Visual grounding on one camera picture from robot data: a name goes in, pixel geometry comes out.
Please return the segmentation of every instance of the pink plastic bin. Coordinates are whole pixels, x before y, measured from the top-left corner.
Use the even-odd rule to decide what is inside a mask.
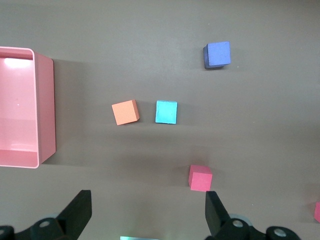
[[[0,166],[35,169],[55,152],[53,60],[0,46]]]

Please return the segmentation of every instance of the teal object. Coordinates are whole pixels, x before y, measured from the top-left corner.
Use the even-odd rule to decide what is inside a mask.
[[[176,101],[156,101],[155,122],[158,124],[177,123],[178,103]]]
[[[157,239],[139,238],[139,237],[131,237],[131,236],[121,236],[120,240],[157,240]]]

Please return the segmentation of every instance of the orange cube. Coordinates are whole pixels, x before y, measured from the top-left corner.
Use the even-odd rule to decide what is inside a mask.
[[[140,118],[136,100],[113,104],[112,109],[117,125],[136,122]]]

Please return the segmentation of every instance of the blue cube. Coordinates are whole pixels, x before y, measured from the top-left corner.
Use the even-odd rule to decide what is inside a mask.
[[[212,42],[203,48],[204,67],[219,68],[231,63],[230,42]]]
[[[158,124],[176,124],[177,123],[176,101],[156,101],[155,122]]]

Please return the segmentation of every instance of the red cube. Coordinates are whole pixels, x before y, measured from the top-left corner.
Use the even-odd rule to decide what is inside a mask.
[[[210,191],[212,172],[208,166],[191,165],[189,186],[193,191]]]

